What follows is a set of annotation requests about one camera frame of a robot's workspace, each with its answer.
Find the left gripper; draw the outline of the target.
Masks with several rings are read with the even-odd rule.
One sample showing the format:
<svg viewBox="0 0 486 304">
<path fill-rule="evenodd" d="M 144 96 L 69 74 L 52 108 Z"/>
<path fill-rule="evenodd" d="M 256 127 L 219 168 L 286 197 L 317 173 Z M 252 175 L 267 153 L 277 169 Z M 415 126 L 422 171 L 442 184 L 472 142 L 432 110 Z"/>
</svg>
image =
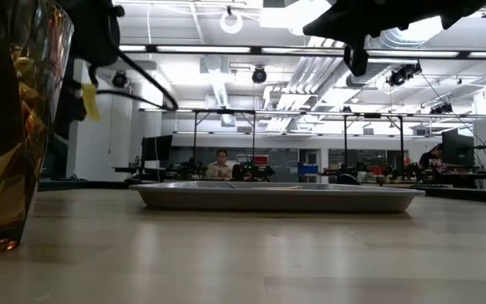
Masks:
<svg viewBox="0 0 486 304">
<path fill-rule="evenodd" d="M 74 32 L 70 58 L 57 103 L 53 131 L 61 138 L 69 138 L 72 122 L 86 118 L 81 83 L 74 79 L 75 59 L 82 59 L 96 67 L 109 66 L 117 61 L 120 45 L 118 19 L 124 7 L 111 0 L 57 0 L 71 19 Z M 0 156 L 20 142 L 19 87 L 10 45 L 0 36 Z"/>
</svg>

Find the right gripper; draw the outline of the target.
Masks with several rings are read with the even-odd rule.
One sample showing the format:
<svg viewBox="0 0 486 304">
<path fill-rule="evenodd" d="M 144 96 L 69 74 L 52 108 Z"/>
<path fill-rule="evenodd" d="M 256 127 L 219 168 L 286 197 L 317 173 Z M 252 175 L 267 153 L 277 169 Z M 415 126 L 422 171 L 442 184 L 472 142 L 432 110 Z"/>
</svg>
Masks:
<svg viewBox="0 0 486 304">
<path fill-rule="evenodd" d="M 345 42 L 345 63 L 353 76 L 363 76 L 369 59 L 365 37 L 379 36 L 383 30 L 391 28 L 387 15 L 394 13 L 398 4 L 397 0 L 336 0 L 328 10 L 306 24 L 303 31 L 305 35 Z M 346 9 L 348 33 L 343 37 L 331 23 Z"/>
</svg>

